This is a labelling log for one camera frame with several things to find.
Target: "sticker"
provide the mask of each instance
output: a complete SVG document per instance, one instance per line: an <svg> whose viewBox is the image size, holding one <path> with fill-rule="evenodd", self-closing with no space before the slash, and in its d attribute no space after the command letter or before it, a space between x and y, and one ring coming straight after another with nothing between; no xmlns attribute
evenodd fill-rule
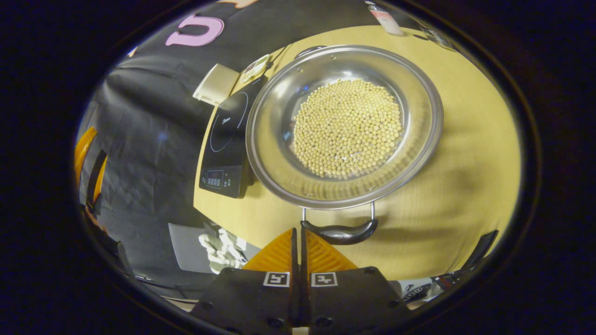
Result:
<svg viewBox="0 0 596 335"><path fill-rule="evenodd" d="M335 272L320 272L311 275L312 287L337 286L337 277Z"/></svg>
<svg viewBox="0 0 596 335"><path fill-rule="evenodd" d="M263 286L290 287L289 272L267 272Z"/></svg>

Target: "bottle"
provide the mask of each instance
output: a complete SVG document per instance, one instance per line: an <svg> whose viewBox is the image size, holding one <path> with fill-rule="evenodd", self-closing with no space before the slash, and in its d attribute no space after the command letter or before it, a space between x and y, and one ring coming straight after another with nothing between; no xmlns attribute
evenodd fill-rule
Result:
<svg viewBox="0 0 596 335"><path fill-rule="evenodd" d="M398 23L395 22L395 19L391 16L391 14L377 7L377 5L372 1L365 1L365 3L368 5L368 10L370 10L374 17L377 18L377 21L387 33L395 36L404 35L402 29L399 27Z"/></svg>

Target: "induction cooktop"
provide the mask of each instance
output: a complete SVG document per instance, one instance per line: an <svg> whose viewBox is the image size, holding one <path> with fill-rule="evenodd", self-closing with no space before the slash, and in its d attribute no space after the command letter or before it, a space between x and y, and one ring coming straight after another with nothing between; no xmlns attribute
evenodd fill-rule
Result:
<svg viewBox="0 0 596 335"><path fill-rule="evenodd" d="M266 81L264 76L255 79L218 106L203 153L200 188L232 198L244 197L252 182L246 157L246 121Z"/></svg>

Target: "wooden table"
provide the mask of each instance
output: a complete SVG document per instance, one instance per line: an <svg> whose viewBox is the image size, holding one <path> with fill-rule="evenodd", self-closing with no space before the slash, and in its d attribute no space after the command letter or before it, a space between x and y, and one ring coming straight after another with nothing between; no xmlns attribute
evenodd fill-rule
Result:
<svg viewBox="0 0 596 335"><path fill-rule="evenodd" d="M266 74L274 74L311 46L360 44L409 59L436 85L444 124L434 155L411 181L376 202L379 226L369 239L336 246L358 266L377 266L388 280L457 270L480 236L494 229L500 231L496 244L515 208L521 175L514 119L496 88L461 54L416 38L412 35L420 35L416 30L403 31L406 35L397 37L380 26L359 26L311 36L287 47ZM237 83L232 91L242 86ZM276 197L258 181L242 199L199 188L206 139L207 135L197 165L195 208L258 247L291 227L299 229L301 208ZM308 219L315 225L355 226L369 215L368 205L308 211Z"/></svg>

